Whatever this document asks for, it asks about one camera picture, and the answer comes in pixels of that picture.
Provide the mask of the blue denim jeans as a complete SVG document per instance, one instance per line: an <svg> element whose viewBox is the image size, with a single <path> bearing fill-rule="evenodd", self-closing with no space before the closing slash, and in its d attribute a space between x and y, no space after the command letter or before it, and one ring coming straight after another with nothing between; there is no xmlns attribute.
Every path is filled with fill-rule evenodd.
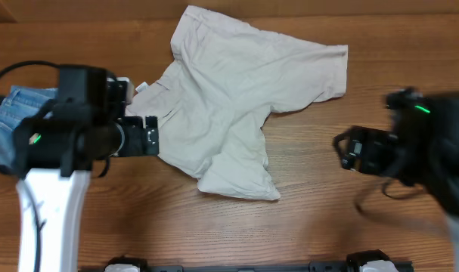
<svg viewBox="0 0 459 272"><path fill-rule="evenodd" d="M57 88L11 86L11 92L0 104L0 165L11 166L14 158L14 129L24 118L35 115L56 94Z"/></svg>

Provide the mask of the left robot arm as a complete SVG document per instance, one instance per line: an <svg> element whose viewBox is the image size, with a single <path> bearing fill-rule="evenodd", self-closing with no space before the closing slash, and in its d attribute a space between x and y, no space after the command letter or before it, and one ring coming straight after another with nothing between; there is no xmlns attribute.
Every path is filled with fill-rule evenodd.
<svg viewBox="0 0 459 272"><path fill-rule="evenodd" d="M95 161L155 156L154 116L127 116L130 79L93 66L59 66L57 95L14 130L20 180L20 271L76 271L79 228Z"/></svg>

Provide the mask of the beige khaki shorts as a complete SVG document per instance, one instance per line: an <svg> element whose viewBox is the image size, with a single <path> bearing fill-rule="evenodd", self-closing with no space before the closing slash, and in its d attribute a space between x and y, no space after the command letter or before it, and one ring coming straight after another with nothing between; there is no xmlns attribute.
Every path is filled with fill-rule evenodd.
<svg viewBox="0 0 459 272"><path fill-rule="evenodd" d="M170 41L173 62L133 98L130 116L158 119L160 158L201 192L273 201L262 127L346 93L347 45L257 29L190 5Z"/></svg>

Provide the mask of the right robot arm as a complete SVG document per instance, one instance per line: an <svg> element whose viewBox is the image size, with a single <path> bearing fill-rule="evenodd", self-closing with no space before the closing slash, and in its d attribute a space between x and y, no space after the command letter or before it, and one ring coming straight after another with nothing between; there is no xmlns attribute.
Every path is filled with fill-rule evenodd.
<svg viewBox="0 0 459 272"><path fill-rule="evenodd" d="M454 268L459 271L459 91L425 96L407 87L388 94L386 108L392 112L390 130L352 126L332 142L342 168L382 179L379 185L367 185L356 196L354 207L370 221L439 232L428 221L362 207L369 194L376 189L386 194L393 181L419 186L399 199L428 193L436 200L445 212Z"/></svg>

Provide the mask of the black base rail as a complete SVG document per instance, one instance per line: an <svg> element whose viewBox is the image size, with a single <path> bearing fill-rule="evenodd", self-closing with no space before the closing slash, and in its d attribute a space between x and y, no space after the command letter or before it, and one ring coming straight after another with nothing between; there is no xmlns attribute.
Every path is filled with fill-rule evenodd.
<svg viewBox="0 0 459 272"><path fill-rule="evenodd" d="M81 272L360 272L360 271L414 271L411 262L377 261L373 266L351 267L345 261L311 261L308 264L182 267L136 266L135 264L107 264L101 268L81 268Z"/></svg>

